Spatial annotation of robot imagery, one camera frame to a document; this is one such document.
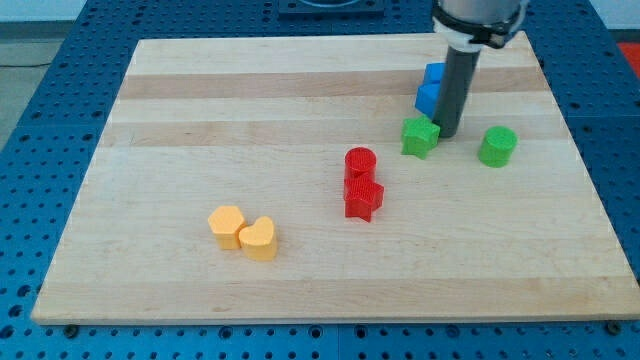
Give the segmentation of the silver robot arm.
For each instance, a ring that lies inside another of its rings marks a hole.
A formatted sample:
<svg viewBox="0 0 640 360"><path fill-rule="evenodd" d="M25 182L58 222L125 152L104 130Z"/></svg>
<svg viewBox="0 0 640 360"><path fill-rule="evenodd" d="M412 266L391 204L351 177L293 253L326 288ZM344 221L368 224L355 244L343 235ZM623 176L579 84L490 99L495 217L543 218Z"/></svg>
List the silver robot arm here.
<svg viewBox="0 0 640 360"><path fill-rule="evenodd" d="M434 31L459 52L501 49L524 22L528 4L528 0L435 0Z"/></svg>

